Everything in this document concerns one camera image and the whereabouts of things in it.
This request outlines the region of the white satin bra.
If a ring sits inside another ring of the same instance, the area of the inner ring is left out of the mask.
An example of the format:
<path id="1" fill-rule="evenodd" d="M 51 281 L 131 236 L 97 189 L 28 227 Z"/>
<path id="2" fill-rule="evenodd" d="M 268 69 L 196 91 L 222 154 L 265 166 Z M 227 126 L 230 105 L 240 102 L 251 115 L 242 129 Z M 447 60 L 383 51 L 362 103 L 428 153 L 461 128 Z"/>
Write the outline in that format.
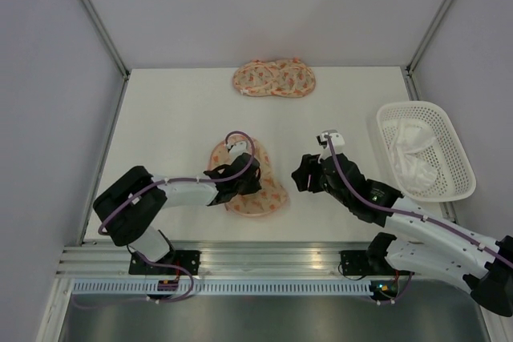
<path id="1" fill-rule="evenodd" d="M 437 179 L 436 168 L 418 156 L 432 147 L 435 140 L 431 129 L 420 127 L 411 119 L 398 120 L 389 153 L 399 183 L 410 193 L 428 190 Z"/>

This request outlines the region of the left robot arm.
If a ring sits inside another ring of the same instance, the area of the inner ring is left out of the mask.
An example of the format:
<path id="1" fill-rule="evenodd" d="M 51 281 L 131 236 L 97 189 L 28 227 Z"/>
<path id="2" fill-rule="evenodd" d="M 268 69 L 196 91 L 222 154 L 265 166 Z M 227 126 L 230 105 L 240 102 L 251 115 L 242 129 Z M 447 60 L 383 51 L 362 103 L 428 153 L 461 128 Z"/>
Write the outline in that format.
<path id="1" fill-rule="evenodd" d="M 168 207 L 211 207 L 256 193 L 260 177 L 260 163 L 246 152 L 195 178 L 159 179 L 135 166 L 95 199 L 98 233 L 143 255 L 156 274 L 168 274 L 175 256 L 170 241 L 151 225 L 155 217 Z"/>

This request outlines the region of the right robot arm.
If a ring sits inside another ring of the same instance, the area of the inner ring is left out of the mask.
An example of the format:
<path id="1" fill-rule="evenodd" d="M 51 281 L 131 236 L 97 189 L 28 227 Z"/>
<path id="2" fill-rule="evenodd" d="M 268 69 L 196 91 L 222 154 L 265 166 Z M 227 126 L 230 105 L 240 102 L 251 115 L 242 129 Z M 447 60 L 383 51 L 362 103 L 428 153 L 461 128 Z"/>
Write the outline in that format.
<path id="1" fill-rule="evenodd" d="M 376 274 L 389 269 L 434 277 L 499 316 L 512 315 L 512 238 L 497 240 L 436 219 L 399 190 L 367 179 L 345 155 L 303 155 L 298 191 L 325 192 L 359 220 L 382 227 L 366 252 Z"/>

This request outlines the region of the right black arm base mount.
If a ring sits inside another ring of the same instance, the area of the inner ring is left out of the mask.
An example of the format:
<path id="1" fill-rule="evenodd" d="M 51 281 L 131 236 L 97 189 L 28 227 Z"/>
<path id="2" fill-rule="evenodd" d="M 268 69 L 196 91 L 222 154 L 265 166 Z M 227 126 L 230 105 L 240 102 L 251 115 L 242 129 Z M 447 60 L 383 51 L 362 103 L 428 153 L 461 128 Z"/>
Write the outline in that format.
<path id="1" fill-rule="evenodd" d="M 398 238 L 395 235 L 379 232 L 367 249 L 339 251 L 339 272 L 352 280 L 363 280 L 371 276 L 408 276 L 407 270 L 393 268 L 386 261 L 387 248 Z"/>

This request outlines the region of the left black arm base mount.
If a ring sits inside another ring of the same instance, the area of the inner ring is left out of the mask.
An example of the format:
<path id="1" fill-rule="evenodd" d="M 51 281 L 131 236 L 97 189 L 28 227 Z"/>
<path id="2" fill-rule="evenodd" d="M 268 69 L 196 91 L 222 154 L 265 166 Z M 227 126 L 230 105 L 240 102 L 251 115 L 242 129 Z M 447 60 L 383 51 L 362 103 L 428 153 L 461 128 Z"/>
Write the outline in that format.
<path id="1" fill-rule="evenodd" d="M 129 263 L 128 274 L 133 276 L 181 276 L 184 273 L 175 268 L 170 268 L 169 265 L 175 265 L 187 270 L 193 276 L 198 274 L 200 267 L 200 251 L 198 250 L 171 250 L 157 264 L 166 264 L 166 267 L 157 267 L 153 264 L 148 264 L 136 253 L 131 252 L 131 261 Z"/>

